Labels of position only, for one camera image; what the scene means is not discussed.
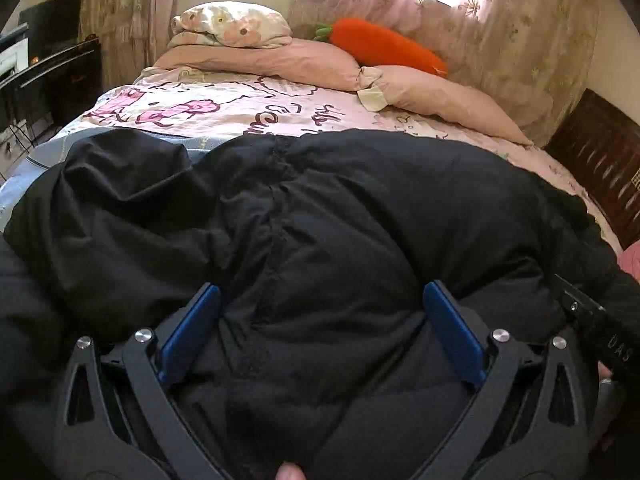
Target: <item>pink cushion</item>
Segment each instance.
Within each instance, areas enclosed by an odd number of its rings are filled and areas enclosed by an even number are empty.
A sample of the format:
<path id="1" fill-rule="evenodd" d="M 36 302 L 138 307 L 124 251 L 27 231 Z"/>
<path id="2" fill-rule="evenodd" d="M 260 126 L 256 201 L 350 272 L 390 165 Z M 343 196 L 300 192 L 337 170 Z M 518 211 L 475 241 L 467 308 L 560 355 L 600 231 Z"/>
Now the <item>pink cushion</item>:
<path id="1" fill-rule="evenodd" d="M 618 265 L 640 282 L 640 241 L 630 245 L 618 256 Z"/>
<path id="2" fill-rule="evenodd" d="M 166 70 L 190 66 L 203 72 L 279 75 L 295 83 L 353 92 L 366 88 L 380 74 L 372 68 L 361 69 L 353 56 L 341 48 L 308 40 L 293 40 L 270 50 L 177 46 L 158 59 L 155 66 Z"/>
<path id="3" fill-rule="evenodd" d="M 374 84 L 390 105 L 420 115 L 439 115 L 451 123 L 517 144 L 532 142 L 487 94 L 407 66 L 376 67 L 383 74 Z"/>

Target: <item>cartoon print bedsheet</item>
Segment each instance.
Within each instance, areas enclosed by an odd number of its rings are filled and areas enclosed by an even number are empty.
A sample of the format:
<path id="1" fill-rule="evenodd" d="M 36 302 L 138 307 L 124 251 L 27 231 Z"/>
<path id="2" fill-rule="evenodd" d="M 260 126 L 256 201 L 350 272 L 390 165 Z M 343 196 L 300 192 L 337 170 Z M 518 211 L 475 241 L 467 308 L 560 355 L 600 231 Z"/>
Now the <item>cartoon print bedsheet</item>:
<path id="1" fill-rule="evenodd" d="M 94 108 L 63 128 L 50 146 L 49 143 L 39 146 L 42 154 L 36 149 L 32 160 L 23 164 L 38 163 L 38 172 L 42 172 L 43 167 L 58 162 L 57 158 L 64 160 L 68 147 L 83 136 L 83 130 L 96 126 L 127 126 L 155 132 L 191 150 L 210 150 L 242 134 L 301 136 L 348 128 L 395 130 L 418 137 L 459 140 L 494 152 L 537 173 L 553 186 L 579 195 L 602 228 L 602 237 L 617 253 L 622 252 L 616 235 L 587 192 L 543 150 L 397 108 L 369 112 L 354 93 L 251 74 L 204 73 L 187 67 L 171 71 L 148 68 L 132 85 L 100 97 Z M 38 156 L 46 158 L 46 164 L 35 160 Z M 6 213 L 16 202 L 16 196 L 35 178 L 31 173 L 36 173 L 35 168 L 18 168 L 20 179 L 10 178 L 0 190 L 0 230 L 8 221 Z"/>

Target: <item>wooden headboard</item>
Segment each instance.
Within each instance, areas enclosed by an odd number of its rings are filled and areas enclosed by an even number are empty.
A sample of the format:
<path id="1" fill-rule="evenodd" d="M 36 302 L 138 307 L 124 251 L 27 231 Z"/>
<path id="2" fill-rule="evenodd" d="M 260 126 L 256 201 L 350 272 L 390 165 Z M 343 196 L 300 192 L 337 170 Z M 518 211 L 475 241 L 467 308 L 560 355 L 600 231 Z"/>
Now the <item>wooden headboard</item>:
<path id="1" fill-rule="evenodd" d="M 624 249 L 640 240 L 640 126 L 587 89 L 546 146 L 600 207 Z"/>

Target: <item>silver bolt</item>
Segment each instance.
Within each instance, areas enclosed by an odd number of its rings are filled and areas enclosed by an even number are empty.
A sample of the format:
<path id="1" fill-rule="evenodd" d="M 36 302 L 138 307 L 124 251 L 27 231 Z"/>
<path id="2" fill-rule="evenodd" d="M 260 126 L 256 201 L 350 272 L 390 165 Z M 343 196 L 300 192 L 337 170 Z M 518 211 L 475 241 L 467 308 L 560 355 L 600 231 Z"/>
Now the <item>silver bolt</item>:
<path id="1" fill-rule="evenodd" d="M 139 343 L 146 343 L 153 336 L 154 336 L 154 333 L 151 331 L 151 329 L 149 329 L 149 328 L 141 328 L 140 330 L 138 330 L 135 333 L 134 338 Z"/>
<path id="2" fill-rule="evenodd" d="M 83 335 L 80 339 L 78 339 L 76 346 L 78 346 L 78 348 L 81 350 L 89 348 L 89 346 L 91 346 L 91 338 L 87 335 Z"/>
<path id="3" fill-rule="evenodd" d="M 506 343 L 511 338 L 511 334 L 503 328 L 495 329 L 493 336 L 494 339 L 500 343 Z"/>
<path id="4" fill-rule="evenodd" d="M 552 343 L 554 344 L 554 346 L 556 348 L 558 348 L 559 350 L 564 350 L 566 348 L 566 339 L 564 337 L 560 337 L 559 335 L 557 335 Z"/>

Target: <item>human hand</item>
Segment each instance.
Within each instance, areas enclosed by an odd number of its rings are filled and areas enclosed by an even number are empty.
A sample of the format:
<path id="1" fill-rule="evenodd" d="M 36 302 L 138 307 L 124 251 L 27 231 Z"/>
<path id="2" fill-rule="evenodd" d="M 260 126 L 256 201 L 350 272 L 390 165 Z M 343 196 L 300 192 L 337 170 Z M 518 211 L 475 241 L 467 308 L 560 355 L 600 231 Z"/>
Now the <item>human hand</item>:
<path id="1" fill-rule="evenodd" d="M 598 362 L 598 375 L 600 377 L 600 380 L 603 380 L 610 379 L 613 374 L 611 373 L 611 370 L 609 370 L 604 364 Z"/>
<path id="2" fill-rule="evenodd" d="M 285 462 L 278 469 L 276 480 L 306 480 L 305 474 L 297 465 Z"/>

